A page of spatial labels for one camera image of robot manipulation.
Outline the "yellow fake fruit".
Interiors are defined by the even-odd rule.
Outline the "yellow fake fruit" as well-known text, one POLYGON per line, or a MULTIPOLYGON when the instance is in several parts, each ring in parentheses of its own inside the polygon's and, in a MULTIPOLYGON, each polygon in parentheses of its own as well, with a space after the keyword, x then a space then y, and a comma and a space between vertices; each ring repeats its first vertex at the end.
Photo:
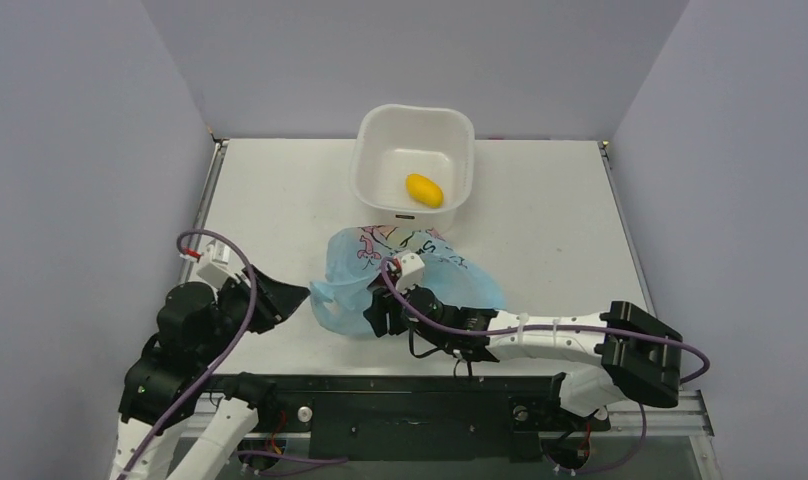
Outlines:
POLYGON ((431 209, 444 204, 444 192, 434 181, 420 174, 410 174, 405 179, 405 188, 411 199, 431 209))

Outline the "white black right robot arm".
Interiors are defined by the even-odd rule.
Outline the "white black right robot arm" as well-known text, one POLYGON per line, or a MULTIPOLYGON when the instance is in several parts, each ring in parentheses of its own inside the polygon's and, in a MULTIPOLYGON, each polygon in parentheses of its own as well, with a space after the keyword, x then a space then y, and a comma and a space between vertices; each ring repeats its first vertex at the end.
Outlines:
POLYGON ((673 408, 679 401, 683 337, 640 307, 614 301, 574 317, 531 316, 444 304, 424 287, 395 295, 376 288, 363 312, 373 333, 407 333, 467 364, 519 359, 563 361, 544 400, 546 418, 568 427, 612 403, 673 408))

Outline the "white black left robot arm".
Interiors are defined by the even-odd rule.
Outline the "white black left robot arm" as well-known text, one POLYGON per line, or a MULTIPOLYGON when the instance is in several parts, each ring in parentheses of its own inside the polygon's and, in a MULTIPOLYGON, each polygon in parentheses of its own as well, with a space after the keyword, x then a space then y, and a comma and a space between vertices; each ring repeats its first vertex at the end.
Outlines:
POLYGON ((214 285, 172 288, 157 314, 157 331, 124 378, 113 479, 212 479, 251 429, 278 416, 273 382, 240 373, 225 384, 225 406, 191 449, 170 466, 174 449, 213 371, 245 333, 263 334, 292 316, 308 288, 272 279, 256 267, 214 285))

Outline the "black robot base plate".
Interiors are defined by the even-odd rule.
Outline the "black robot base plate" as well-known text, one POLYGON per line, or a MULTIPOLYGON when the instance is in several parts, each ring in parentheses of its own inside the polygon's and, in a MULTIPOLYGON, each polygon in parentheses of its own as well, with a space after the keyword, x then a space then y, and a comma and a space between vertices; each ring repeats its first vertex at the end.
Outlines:
POLYGON ((563 378, 265 375, 274 393, 244 443, 306 440, 312 458, 351 461, 536 462, 551 440, 611 427, 559 407, 563 378))

